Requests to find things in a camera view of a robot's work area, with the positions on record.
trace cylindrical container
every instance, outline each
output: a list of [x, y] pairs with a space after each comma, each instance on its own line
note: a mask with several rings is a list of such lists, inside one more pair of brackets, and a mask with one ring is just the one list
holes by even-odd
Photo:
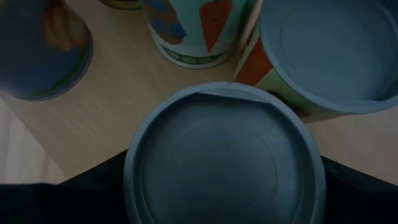
[[124, 10], [141, 9], [141, 3], [139, 2], [139, 0], [101, 0], [101, 2], [116, 9], [124, 9]]
[[43, 100], [69, 89], [86, 72], [92, 41], [64, 0], [0, 1], [0, 88]]
[[225, 62], [252, 0], [143, 0], [157, 48], [177, 65], [208, 68]]
[[234, 79], [308, 122], [377, 112], [398, 103], [397, 37], [382, 1], [264, 1]]
[[321, 223], [317, 146], [283, 102], [240, 83], [206, 83], [162, 102], [124, 163], [131, 223]]

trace plastic lid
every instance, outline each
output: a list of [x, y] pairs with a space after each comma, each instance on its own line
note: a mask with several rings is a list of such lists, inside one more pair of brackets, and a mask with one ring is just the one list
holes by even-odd
[[131, 141], [124, 168], [133, 223], [317, 223], [325, 176], [298, 117], [238, 83], [183, 90]]
[[309, 100], [343, 113], [397, 104], [397, 24], [381, 1], [265, 1], [259, 20], [271, 63]]

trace black cloth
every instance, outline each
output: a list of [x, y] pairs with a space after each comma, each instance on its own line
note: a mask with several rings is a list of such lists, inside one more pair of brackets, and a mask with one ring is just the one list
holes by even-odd
[[[0, 185], [0, 223], [128, 223], [126, 152], [60, 185]], [[398, 187], [323, 159], [324, 223], [397, 223]]]

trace orange carrot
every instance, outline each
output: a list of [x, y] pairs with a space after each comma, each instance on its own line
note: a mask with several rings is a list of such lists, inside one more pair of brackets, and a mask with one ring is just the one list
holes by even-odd
[[65, 2], [62, 2], [62, 8], [69, 41], [73, 45], [84, 47], [88, 37], [85, 23]]
[[232, 11], [232, 6], [232, 0], [214, 0], [202, 5], [200, 8], [201, 28], [206, 41], [207, 51], [211, 52], [220, 37]]
[[272, 65], [262, 47], [261, 38], [259, 38], [235, 81], [255, 86], [271, 69]]
[[61, 51], [68, 51], [73, 47], [73, 44], [68, 38], [68, 32], [66, 29], [67, 20], [63, 13], [62, 5], [59, 4], [53, 8], [48, 8], [48, 16], [44, 18], [49, 20], [49, 26], [44, 26], [45, 29], [51, 29], [53, 36], [49, 35], [45, 37], [45, 40], [55, 38], [57, 41], [57, 49]]

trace wooden table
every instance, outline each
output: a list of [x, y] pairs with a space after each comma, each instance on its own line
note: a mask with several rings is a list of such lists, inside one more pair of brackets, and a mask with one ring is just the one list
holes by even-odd
[[[155, 48], [142, 11], [112, 9], [97, 0], [67, 2], [93, 34], [87, 74], [52, 100], [1, 97], [69, 177], [125, 150], [145, 115], [172, 93], [232, 79], [232, 61], [207, 70], [169, 62]], [[398, 184], [397, 108], [309, 128], [324, 156]]]

